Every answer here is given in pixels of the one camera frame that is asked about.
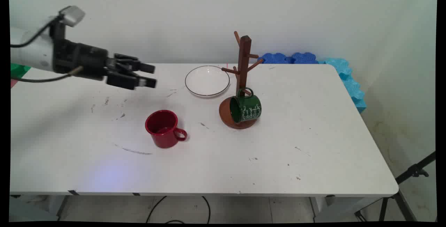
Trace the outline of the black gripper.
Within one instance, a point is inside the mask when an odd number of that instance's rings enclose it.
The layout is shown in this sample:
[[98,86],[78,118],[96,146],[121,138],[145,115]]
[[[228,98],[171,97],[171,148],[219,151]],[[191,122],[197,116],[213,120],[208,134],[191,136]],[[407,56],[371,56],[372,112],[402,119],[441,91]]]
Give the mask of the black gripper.
[[120,73],[116,71],[114,62],[108,57],[106,49],[75,43],[65,38],[66,25],[60,21],[51,21],[52,69],[55,73],[62,74],[51,81],[63,80],[68,77],[89,78],[102,81],[124,89],[136,89],[137,87],[155,88],[157,80],[140,76],[135,71],[153,74],[155,66],[139,61],[137,57],[123,54],[114,54],[116,64],[130,72]]

